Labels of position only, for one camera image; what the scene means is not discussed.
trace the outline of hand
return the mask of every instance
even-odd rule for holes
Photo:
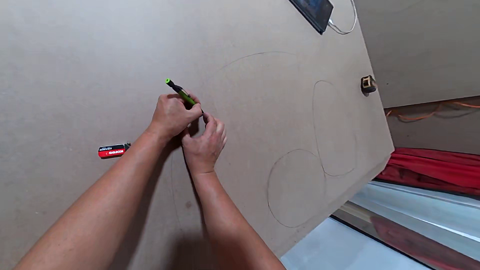
[[[185,108],[185,101],[179,94],[160,95],[152,122],[148,126],[147,131],[163,135],[170,140],[185,129],[188,124],[198,119],[202,115],[200,101],[195,95],[188,93],[197,102],[190,110]]]
[[[215,162],[227,142],[225,124],[211,114],[204,114],[205,132],[198,138],[190,137],[188,128],[182,133],[185,160],[192,177],[214,171]]]

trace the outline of white cable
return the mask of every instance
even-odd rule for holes
[[[355,3],[353,2],[353,0],[350,0],[350,2],[352,3],[352,7],[353,7],[353,14],[355,15],[355,20],[353,21],[353,25],[352,25],[352,28],[347,31],[347,32],[344,32],[342,30],[340,30],[340,28],[338,28],[338,26],[336,26],[332,19],[328,20],[328,26],[331,27],[335,32],[341,34],[341,35],[346,35],[350,32],[353,31],[353,29],[355,28],[355,25],[357,24],[357,19],[358,19],[358,16],[357,16],[357,8],[355,7]]]

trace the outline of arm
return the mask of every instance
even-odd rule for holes
[[[50,227],[15,270],[102,270],[110,265],[162,149],[202,115],[200,104],[187,110],[182,102],[176,94],[160,96],[147,130]]]
[[[205,132],[182,136],[183,152],[200,198],[210,242],[222,269],[285,269],[265,242],[242,216],[223,189],[214,164],[227,136],[224,124],[204,114]]]

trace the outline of orange extension cord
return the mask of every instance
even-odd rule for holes
[[[403,116],[401,114],[398,114],[397,110],[393,109],[393,110],[390,110],[387,112],[387,114],[385,116],[390,116],[390,115],[396,115],[398,118],[402,119],[402,120],[406,120],[406,121],[416,121],[416,120],[421,120],[421,119],[425,119],[425,118],[429,118],[429,117],[432,117],[434,116],[439,110],[440,108],[442,107],[442,104],[444,103],[453,103],[453,104],[456,104],[456,105],[460,105],[460,106],[464,106],[464,107],[469,107],[469,108],[476,108],[476,109],[480,109],[480,106],[476,106],[476,105],[470,105],[470,104],[466,104],[466,103],[462,103],[462,102],[459,102],[459,101],[445,101],[445,102],[440,102],[438,103],[438,106],[437,108],[432,111],[431,113],[427,114],[427,115],[423,115],[423,116],[420,116],[420,117],[406,117],[406,116]]]

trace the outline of red fabric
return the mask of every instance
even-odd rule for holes
[[[370,217],[378,237],[412,257],[444,270],[478,270],[480,262],[384,217]]]
[[[410,186],[480,196],[480,156],[397,148],[377,178]]]

